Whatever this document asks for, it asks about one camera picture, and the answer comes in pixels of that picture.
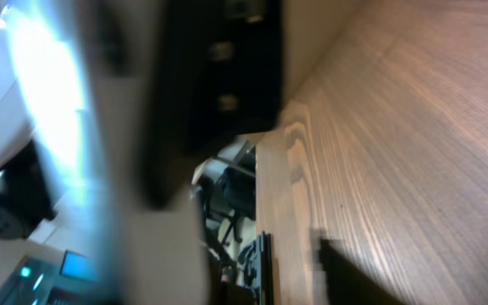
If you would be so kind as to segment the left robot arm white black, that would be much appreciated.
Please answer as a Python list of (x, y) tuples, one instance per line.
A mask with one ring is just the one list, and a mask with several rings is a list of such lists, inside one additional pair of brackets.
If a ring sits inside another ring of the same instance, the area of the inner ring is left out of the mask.
[(108, 242), (169, 211), (206, 158), (274, 127), (280, 1), (1, 1), (0, 239), (55, 206)]

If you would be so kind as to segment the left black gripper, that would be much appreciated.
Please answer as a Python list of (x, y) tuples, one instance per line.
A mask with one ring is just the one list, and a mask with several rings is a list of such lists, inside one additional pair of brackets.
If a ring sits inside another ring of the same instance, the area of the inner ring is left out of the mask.
[(283, 3), (170, 1), (141, 128), (137, 180), (162, 210), (205, 158), (272, 130), (284, 82)]

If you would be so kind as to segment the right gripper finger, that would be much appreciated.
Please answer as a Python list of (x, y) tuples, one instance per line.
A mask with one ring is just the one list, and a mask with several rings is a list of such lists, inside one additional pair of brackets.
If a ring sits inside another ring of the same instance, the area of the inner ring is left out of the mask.
[(326, 296), (334, 305), (403, 305), (340, 253), (333, 241), (318, 238), (318, 261)]

